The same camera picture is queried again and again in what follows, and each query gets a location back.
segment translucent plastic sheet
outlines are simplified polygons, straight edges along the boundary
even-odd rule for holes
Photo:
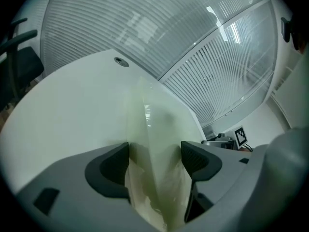
[[[140,79],[127,100],[132,206],[160,231],[184,225],[191,178],[181,141],[201,142],[189,109],[160,84]]]

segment small round hole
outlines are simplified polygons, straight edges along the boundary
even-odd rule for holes
[[[120,64],[123,67],[129,67],[127,61],[123,60],[122,58],[115,57],[114,60],[117,64]]]

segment black chair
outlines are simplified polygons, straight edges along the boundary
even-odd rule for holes
[[[0,55],[7,54],[6,59],[0,63],[0,111],[9,102],[18,103],[30,82],[44,71],[40,58],[30,46],[17,50],[20,43],[38,35],[37,30],[31,30],[13,38],[15,27],[25,21],[27,18],[13,22],[7,42],[0,46]]]

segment chair armrest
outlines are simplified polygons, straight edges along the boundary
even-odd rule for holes
[[[14,34],[15,27],[16,27],[18,24],[20,24],[20,23],[22,23],[22,22],[25,22],[25,21],[27,21],[27,20],[28,20],[28,18],[23,18],[23,19],[14,21],[14,22],[12,22],[12,23],[10,24],[10,29],[9,29],[9,34],[8,34],[8,41],[9,41],[10,39],[13,38],[13,34]]]
[[[8,40],[6,43],[0,46],[0,55],[2,55],[5,52],[9,52],[11,50],[14,50],[18,47],[19,44],[22,42],[25,42],[27,40],[30,40],[38,35],[37,30],[31,30],[26,33],[22,33],[20,35],[17,35],[16,37]]]

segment frosted glass panel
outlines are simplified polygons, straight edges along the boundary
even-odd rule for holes
[[[86,55],[116,49],[156,78],[194,43],[261,0],[51,0],[41,57],[50,74]]]
[[[246,100],[273,73],[277,34],[271,3],[241,17],[192,51],[163,83],[205,127]]]
[[[272,75],[259,87],[256,92],[250,94],[247,100],[233,109],[232,112],[220,119],[214,121],[212,124],[203,128],[207,139],[227,130],[240,122],[243,118],[252,113],[259,105],[262,104],[272,80]]]

